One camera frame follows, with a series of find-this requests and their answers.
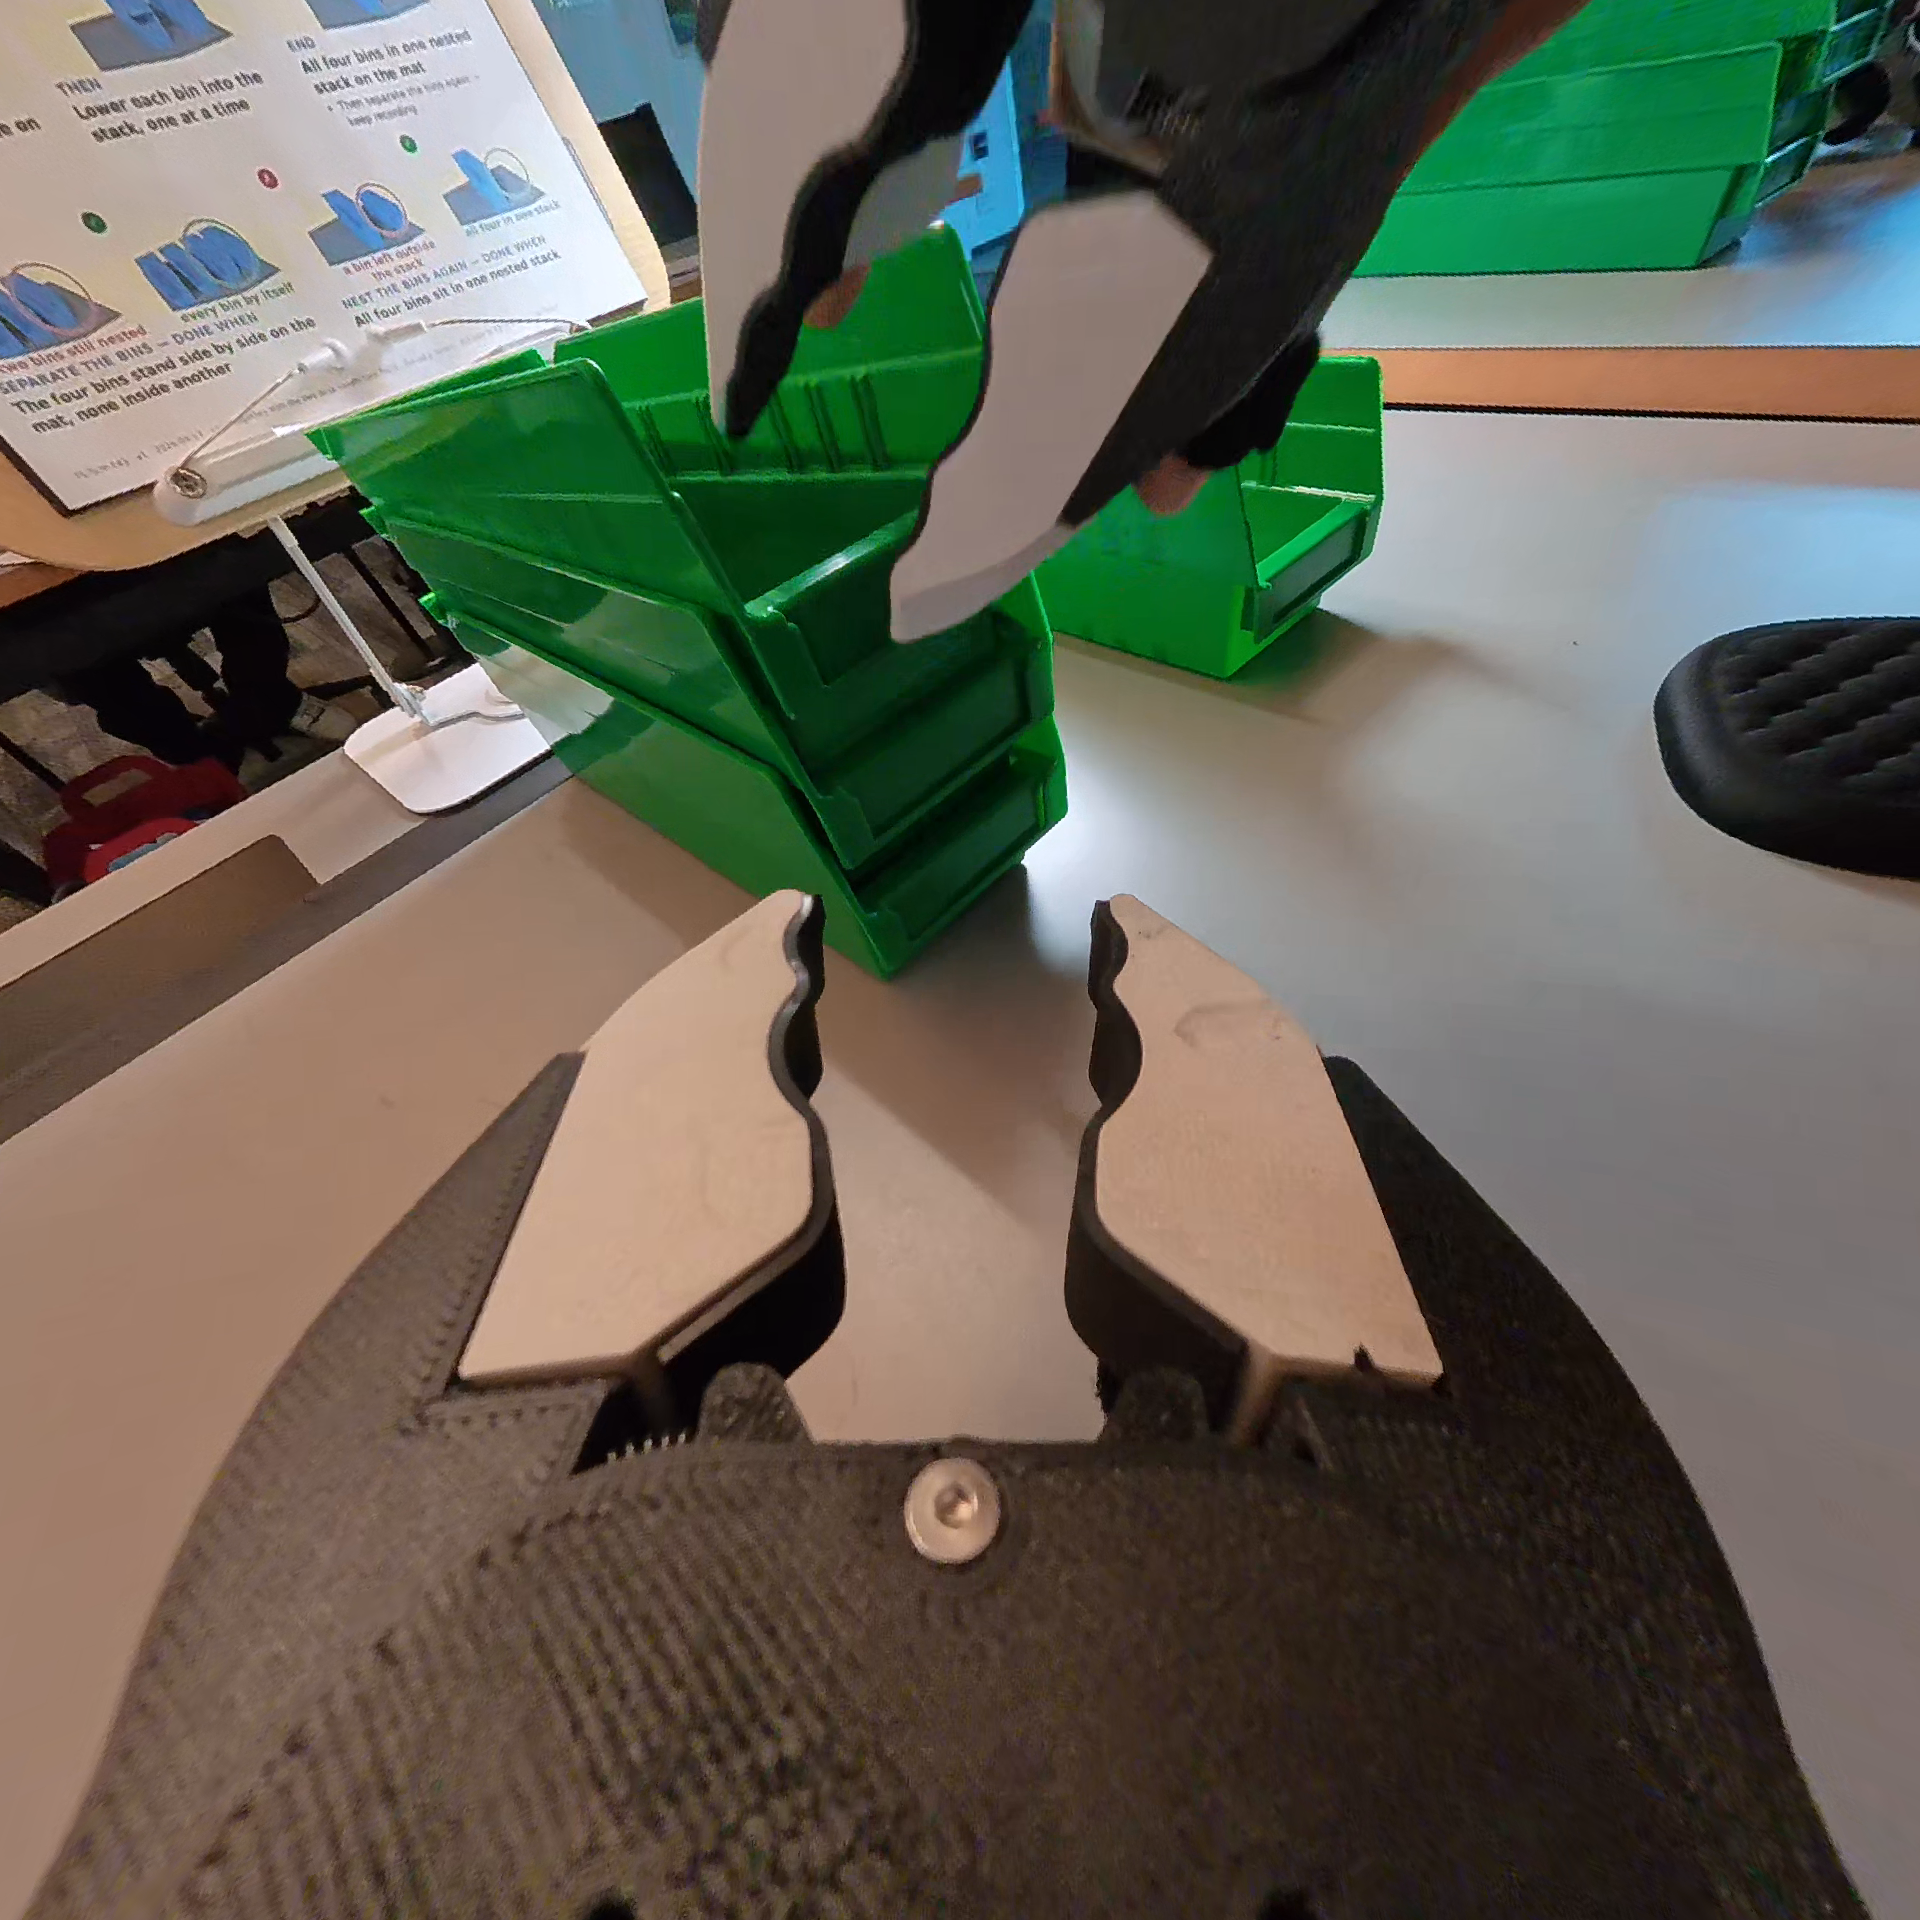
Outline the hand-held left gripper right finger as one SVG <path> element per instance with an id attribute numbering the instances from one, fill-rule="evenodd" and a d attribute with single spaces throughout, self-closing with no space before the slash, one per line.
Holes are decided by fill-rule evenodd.
<path id="1" fill-rule="evenodd" d="M 1259 1440 L 1285 1387 L 1429 1396 L 1444 1359 L 1306 1027 L 1130 893 L 1090 918 L 1069 1321 L 1110 1391 L 1154 1371 Z"/>

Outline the grey desk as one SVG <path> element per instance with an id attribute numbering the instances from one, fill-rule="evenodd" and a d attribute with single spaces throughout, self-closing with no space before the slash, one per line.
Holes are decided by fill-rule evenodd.
<path id="1" fill-rule="evenodd" d="M 1301 667 L 1057 650 L 1069 820 L 896 980 L 828 960 L 839 1442 L 1099 1428 L 1063 1263 L 1092 903 L 1353 1058 L 1680 1455 L 1879 1916 L 1917 1916 L 1917 886 L 1753 850 L 1653 701 L 1729 629 L 1917 612 L 1917 429 L 1394 412 Z M 277 836 L 334 882 L 4 1142 L 4 1916 L 84 1801 L 209 1484 L 349 1274 L 746 897 L 576 780 L 375 844 L 330 759 L 4 938 L 4 977 Z"/>

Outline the black mesh cushion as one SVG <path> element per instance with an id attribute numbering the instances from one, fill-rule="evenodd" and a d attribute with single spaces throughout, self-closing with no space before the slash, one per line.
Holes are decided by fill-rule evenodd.
<path id="1" fill-rule="evenodd" d="M 1716 635 L 1653 701 L 1668 784 L 1716 831 L 1867 877 L 1919 877 L 1919 620 Z"/>

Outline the red plastic case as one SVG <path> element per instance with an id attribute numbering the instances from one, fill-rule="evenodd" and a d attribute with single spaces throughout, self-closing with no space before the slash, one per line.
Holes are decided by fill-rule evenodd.
<path id="1" fill-rule="evenodd" d="M 59 787 L 61 816 L 43 840 L 52 897 L 104 880 L 247 797 L 218 757 L 182 766 L 148 754 L 110 757 Z"/>

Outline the green plastic storage bin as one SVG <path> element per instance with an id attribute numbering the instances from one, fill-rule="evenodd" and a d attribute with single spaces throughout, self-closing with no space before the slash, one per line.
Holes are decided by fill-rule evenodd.
<path id="1" fill-rule="evenodd" d="M 1045 715 L 988 756 L 865 866 L 845 864 L 773 764 L 601 675 L 551 658 L 440 594 L 429 612 L 523 708 L 570 773 L 754 897 L 824 902 L 828 948 L 891 980 L 939 943 L 1069 811 L 1066 754 Z"/>
<path id="2" fill-rule="evenodd" d="M 444 612 L 778 771 L 860 868 L 1054 708 L 1028 597 L 895 639 L 912 493 L 912 476 L 691 477 L 372 516 Z"/>
<path id="3" fill-rule="evenodd" d="M 1382 369 L 1325 356 L 1271 449 L 1176 516 L 1115 498 L 1037 572 L 1057 631 L 1231 680 L 1314 612 L 1378 537 Z"/>
<path id="4" fill-rule="evenodd" d="M 937 224 L 871 269 L 852 318 L 803 327 L 791 371 L 741 439 L 713 415 L 700 300 L 444 380 L 319 439 L 372 512 L 657 498 L 693 477 L 912 476 L 906 545 L 931 465 L 973 414 L 985 323 L 968 253 Z"/>

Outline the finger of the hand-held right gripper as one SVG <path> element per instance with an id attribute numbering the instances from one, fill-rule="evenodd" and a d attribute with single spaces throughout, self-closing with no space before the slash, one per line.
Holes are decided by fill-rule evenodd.
<path id="1" fill-rule="evenodd" d="M 901 3 L 698 3 L 704 61 L 697 159 L 710 405 L 746 438 L 789 375 L 807 315 L 843 253 L 877 155 L 884 88 L 904 51 Z"/>
<path id="2" fill-rule="evenodd" d="M 1073 540 L 1090 516 L 1077 496 L 1210 263 L 1151 192 L 1057 203 L 1021 228 L 976 405 L 928 470 L 891 574 L 899 644 L 973 617 Z"/>

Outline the person's right hand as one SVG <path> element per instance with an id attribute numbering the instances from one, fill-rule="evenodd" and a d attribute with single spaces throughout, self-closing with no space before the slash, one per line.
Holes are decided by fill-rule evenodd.
<path id="1" fill-rule="evenodd" d="M 1077 481 L 1081 526 L 1175 458 L 1282 438 L 1394 193 L 1525 51 L 1527 3 L 1105 3 L 1092 113 L 1210 260 Z"/>

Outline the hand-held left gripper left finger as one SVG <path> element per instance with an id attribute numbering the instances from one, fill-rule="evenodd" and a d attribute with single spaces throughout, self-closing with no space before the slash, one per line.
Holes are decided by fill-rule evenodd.
<path id="1" fill-rule="evenodd" d="M 457 1376 L 702 1393 L 789 1378 L 847 1307 L 833 1153 L 812 1097 L 824 902 L 769 893 L 587 1042 Z"/>

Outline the nested green bin stack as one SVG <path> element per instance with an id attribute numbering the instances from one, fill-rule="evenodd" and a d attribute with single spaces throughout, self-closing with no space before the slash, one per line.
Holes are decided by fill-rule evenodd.
<path id="1" fill-rule="evenodd" d="M 1886 2 L 1595 2 L 1479 92 L 1356 278 L 1686 272 L 1801 185 Z"/>

